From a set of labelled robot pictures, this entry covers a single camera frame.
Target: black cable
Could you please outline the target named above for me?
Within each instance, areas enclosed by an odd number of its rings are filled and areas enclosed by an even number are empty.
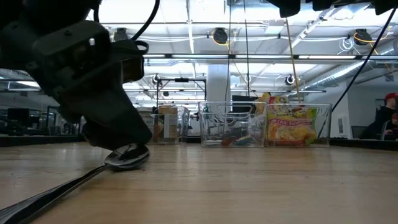
[[[250,76],[249,76],[249,41],[248,41],[248,21],[246,18],[246,0],[243,0],[243,11],[244,11],[244,28],[246,30],[246,57],[248,64],[248,96],[250,96]]]
[[[101,1],[98,1],[98,4],[96,4],[95,8],[94,8],[94,21],[95,22],[100,22],[100,16],[98,15],[100,13],[100,4],[101,4]]]
[[[348,92],[348,90],[351,88],[351,86],[353,85],[356,77],[358,77],[358,75],[362,72],[363,68],[365,67],[366,63],[369,61],[369,59],[371,58],[374,50],[376,49],[378,43],[381,40],[381,37],[383,36],[384,32],[386,31],[387,27],[390,24],[390,21],[392,19],[392,17],[394,16],[395,12],[397,10],[397,6],[392,10],[390,16],[388,17],[388,20],[386,22],[386,24],[384,25],[383,29],[381,30],[379,37],[377,38],[377,40],[375,41],[372,50],[370,51],[370,53],[368,54],[368,56],[366,57],[366,60],[363,62],[361,68],[359,68],[359,70],[356,72],[355,76],[353,77],[353,79],[351,80],[351,82],[349,83],[349,85],[347,86],[346,90],[344,91],[344,93],[342,94],[342,96],[340,97],[340,99],[338,99],[337,103],[333,106],[333,109],[331,110],[332,112],[336,109],[337,105],[340,103],[340,101],[344,98],[345,94]]]
[[[228,71],[226,73],[226,87],[225,87],[225,101],[226,100],[226,95],[228,94],[228,88],[229,88],[229,55],[230,49],[231,49],[231,15],[232,15],[232,0],[229,0],[229,35],[228,35]]]
[[[141,29],[139,29],[139,31],[136,32],[136,34],[134,34],[133,37],[131,37],[131,40],[137,40],[138,37],[141,36],[141,34],[149,27],[149,24],[151,24],[151,22],[154,20],[156,14],[157,14],[157,10],[159,9],[159,6],[160,6],[160,0],[155,0],[154,9],[152,10],[152,13],[150,14],[148,20],[141,27]]]

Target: red cap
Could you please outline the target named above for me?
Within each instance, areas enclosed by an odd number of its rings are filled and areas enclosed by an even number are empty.
[[[396,95],[397,95],[397,93],[389,93],[386,95],[386,97],[384,97],[384,100],[389,100],[389,99],[395,98]]]

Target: transparent storage bin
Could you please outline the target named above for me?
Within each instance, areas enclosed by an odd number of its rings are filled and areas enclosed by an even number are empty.
[[[330,104],[269,104],[267,147],[328,147]]]
[[[188,138],[190,111],[183,106],[178,106],[177,108],[178,108],[178,125],[177,125],[178,136],[181,142],[186,142]]]
[[[160,107],[162,110],[167,108],[166,114],[152,114],[152,108],[139,108],[141,117],[152,132],[149,144],[178,144],[186,139],[189,110],[182,106]]]
[[[201,145],[263,147],[267,105],[264,102],[199,103]]]

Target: wall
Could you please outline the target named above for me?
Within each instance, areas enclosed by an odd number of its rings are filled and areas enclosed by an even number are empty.
[[[331,103],[335,104],[341,94],[346,88],[346,83],[339,83],[338,87],[326,88],[326,93],[310,93],[305,97],[306,103]],[[343,123],[343,128],[345,134],[340,134],[338,132],[338,119],[345,116],[345,122]],[[348,107],[348,97],[345,96],[340,104],[337,106],[336,110],[331,115],[331,130],[330,137],[332,138],[352,138],[351,126],[349,120],[349,107]]]
[[[394,86],[354,85],[348,92],[349,120],[353,126],[368,126],[376,115],[376,99],[398,92]]]

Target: desk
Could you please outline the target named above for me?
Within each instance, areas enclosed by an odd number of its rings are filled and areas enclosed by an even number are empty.
[[[35,223],[397,223],[398,152],[150,146],[140,170],[105,171]],[[85,143],[0,150],[0,207],[103,163]]]

